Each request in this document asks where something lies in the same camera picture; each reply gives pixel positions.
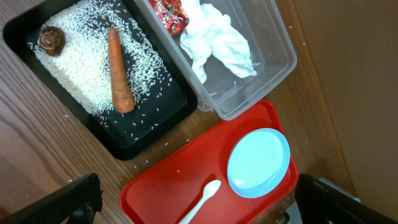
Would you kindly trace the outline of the red snack wrapper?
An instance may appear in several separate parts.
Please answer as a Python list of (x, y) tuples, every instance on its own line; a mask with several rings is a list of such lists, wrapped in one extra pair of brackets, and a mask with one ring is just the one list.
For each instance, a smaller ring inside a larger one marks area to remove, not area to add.
[(180, 0), (149, 0), (158, 18), (173, 37), (180, 34), (189, 23)]

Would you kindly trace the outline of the brown chocolate pastry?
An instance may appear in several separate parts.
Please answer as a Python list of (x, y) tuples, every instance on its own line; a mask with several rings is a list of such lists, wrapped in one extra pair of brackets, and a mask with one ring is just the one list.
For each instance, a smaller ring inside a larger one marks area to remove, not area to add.
[(65, 46), (66, 38), (63, 30), (50, 26), (42, 29), (38, 38), (38, 45), (49, 56), (58, 57)]

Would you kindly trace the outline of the white napkin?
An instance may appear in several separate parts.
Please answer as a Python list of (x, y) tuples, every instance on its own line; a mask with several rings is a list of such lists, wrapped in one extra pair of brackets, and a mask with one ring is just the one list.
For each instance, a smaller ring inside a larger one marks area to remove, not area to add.
[(221, 61), (239, 78), (256, 76), (248, 41), (231, 25), (231, 18), (212, 4), (181, 0), (189, 23), (180, 36), (180, 46), (193, 60), (192, 70), (201, 83), (207, 74), (204, 64), (210, 56)]

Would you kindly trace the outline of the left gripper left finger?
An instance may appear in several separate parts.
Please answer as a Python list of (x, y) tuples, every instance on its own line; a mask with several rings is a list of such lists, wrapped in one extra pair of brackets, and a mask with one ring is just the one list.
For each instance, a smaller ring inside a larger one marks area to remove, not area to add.
[(93, 223), (102, 210), (100, 178), (92, 173), (1, 220), (12, 223)]

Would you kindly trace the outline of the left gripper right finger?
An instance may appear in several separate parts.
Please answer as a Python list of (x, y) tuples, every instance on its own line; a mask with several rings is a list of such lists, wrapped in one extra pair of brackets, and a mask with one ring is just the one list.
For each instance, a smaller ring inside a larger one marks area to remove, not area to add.
[(343, 195), (343, 199), (332, 196), (327, 200), (327, 217), (334, 224), (397, 224), (393, 219), (384, 216), (369, 207)]

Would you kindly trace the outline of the orange carrot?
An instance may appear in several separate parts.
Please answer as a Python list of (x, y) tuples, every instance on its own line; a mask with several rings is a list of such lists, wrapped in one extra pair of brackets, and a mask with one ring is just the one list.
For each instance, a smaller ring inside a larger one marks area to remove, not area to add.
[(119, 113), (132, 112), (135, 107), (135, 99), (124, 69), (118, 31), (114, 27), (108, 29), (108, 54), (114, 108)]

